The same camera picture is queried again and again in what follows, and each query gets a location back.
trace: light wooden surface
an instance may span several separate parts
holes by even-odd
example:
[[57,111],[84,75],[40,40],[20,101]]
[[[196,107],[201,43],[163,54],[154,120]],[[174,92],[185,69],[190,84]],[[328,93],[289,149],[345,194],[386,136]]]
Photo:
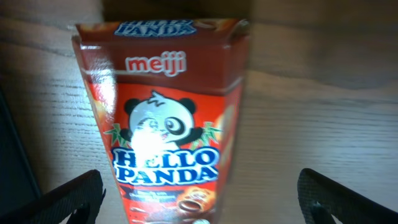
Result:
[[[39,184],[48,192],[100,170],[108,194],[97,223],[127,221],[72,50],[71,27],[104,17],[249,12],[241,1],[235,7],[183,2],[0,2],[1,87]],[[252,3],[252,51],[222,223],[304,223],[296,191],[304,167],[398,211],[398,7],[392,4]]]

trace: panda cartoon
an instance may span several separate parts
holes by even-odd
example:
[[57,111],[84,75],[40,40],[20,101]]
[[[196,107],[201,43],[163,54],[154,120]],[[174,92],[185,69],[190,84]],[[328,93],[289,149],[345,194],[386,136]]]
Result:
[[136,157],[180,149],[203,132],[195,127],[196,108],[189,98],[174,100],[152,91],[152,96],[144,101],[127,100],[124,110],[129,115],[129,128],[122,129],[120,135],[131,143]]

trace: panda face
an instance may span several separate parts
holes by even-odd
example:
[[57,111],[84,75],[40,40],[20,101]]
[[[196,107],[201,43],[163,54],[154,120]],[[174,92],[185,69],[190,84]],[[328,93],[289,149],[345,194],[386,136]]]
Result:
[[153,96],[134,107],[129,127],[140,140],[170,143],[187,137],[194,127],[190,110],[181,102],[153,92]]

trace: black object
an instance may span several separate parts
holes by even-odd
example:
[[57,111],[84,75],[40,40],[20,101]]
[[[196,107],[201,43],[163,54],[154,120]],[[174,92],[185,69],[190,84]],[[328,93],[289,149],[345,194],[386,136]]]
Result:
[[0,218],[1,224],[94,224],[105,191],[101,174],[91,170]]
[[41,196],[1,90],[0,182],[0,216]]
[[311,169],[297,182],[298,200],[307,224],[398,223],[398,213],[344,187]]

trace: hello panda box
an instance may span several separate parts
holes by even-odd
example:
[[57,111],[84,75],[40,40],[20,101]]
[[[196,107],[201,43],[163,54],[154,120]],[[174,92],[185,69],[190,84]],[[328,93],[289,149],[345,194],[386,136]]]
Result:
[[72,38],[130,223],[216,223],[248,22],[78,24]]

